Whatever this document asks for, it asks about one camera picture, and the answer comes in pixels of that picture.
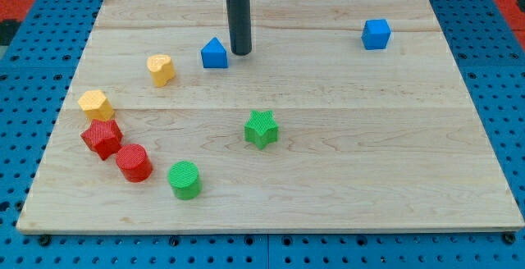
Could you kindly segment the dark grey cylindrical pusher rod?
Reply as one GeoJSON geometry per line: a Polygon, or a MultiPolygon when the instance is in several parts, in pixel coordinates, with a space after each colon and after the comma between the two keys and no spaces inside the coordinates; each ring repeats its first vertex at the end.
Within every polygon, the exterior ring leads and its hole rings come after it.
{"type": "Polygon", "coordinates": [[[250,0],[226,0],[231,51],[245,56],[252,51],[250,0]]]}

